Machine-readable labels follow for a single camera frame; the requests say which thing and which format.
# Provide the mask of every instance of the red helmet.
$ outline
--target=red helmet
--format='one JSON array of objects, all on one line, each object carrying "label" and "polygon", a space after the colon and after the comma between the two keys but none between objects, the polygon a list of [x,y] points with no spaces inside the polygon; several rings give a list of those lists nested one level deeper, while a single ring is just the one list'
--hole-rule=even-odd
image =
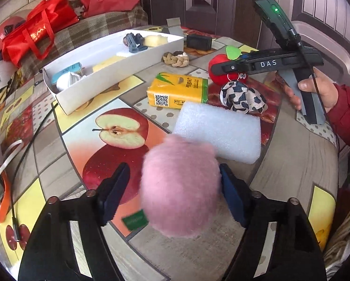
[{"label": "red helmet", "polygon": [[12,25],[12,29],[10,31],[13,31],[19,23],[24,22],[25,19],[19,16],[12,16],[5,20],[1,25],[0,25],[0,50],[3,48],[3,39],[7,36],[4,28],[6,26]]}]

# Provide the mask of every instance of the red plush toy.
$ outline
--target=red plush toy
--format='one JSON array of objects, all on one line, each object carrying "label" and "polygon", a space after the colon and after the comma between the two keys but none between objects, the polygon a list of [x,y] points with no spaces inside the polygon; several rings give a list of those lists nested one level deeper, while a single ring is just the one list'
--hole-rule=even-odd
[{"label": "red plush toy", "polygon": [[236,73],[229,73],[229,74],[217,76],[211,72],[212,65],[227,62],[227,61],[230,61],[230,59],[228,59],[226,54],[217,55],[213,59],[210,60],[210,62],[209,62],[209,77],[210,77],[210,79],[213,80],[214,83],[216,83],[220,86],[223,86],[228,81],[233,81],[233,80],[239,80],[239,81],[244,83],[248,78],[248,75],[245,73],[236,72]]}]

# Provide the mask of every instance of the pink fluffy toy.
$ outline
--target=pink fluffy toy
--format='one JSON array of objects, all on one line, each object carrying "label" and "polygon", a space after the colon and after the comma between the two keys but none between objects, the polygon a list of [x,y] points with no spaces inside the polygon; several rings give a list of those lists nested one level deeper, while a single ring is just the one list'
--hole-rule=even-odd
[{"label": "pink fluffy toy", "polygon": [[221,175],[210,144],[170,134],[145,156],[141,203],[149,224],[168,237],[195,237],[215,214]]}]

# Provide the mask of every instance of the red tote bag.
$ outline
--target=red tote bag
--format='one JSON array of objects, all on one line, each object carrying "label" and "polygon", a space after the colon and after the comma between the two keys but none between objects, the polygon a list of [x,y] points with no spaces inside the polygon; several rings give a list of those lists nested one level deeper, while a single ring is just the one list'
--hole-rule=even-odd
[{"label": "red tote bag", "polygon": [[[21,58],[32,50],[39,60],[50,53],[54,45],[54,33],[78,22],[78,18],[67,0],[43,0],[28,15],[27,21],[8,34],[3,40],[3,60],[20,67]],[[36,42],[46,36],[50,45],[41,53]]]}]

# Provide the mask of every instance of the metal screw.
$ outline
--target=metal screw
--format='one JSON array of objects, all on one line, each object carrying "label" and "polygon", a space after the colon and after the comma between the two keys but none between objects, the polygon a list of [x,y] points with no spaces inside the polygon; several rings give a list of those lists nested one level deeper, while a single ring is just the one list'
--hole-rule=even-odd
[{"label": "metal screw", "polygon": [[56,203],[58,200],[59,200],[59,199],[58,199],[56,196],[52,196],[52,197],[50,197],[50,198],[47,200],[47,202],[48,202],[49,204],[54,204],[54,203]]},{"label": "metal screw", "polygon": [[291,197],[291,198],[290,198],[290,202],[291,202],[292,204],[294,204],[294,205],[300,204],[299,200],[298,200],[297,198],[295,198],[295,197]]},{"label": "metal screw", "polygon": [[87,197],[95,196],[95,190],[94,189],[90,189],[90,190],[86,191],[86,196]]},{"label": "metal screw", "polygon": [[252,191],[252,195],[254,198],[259,199],[262,196],[262,193],[260,191]]}]

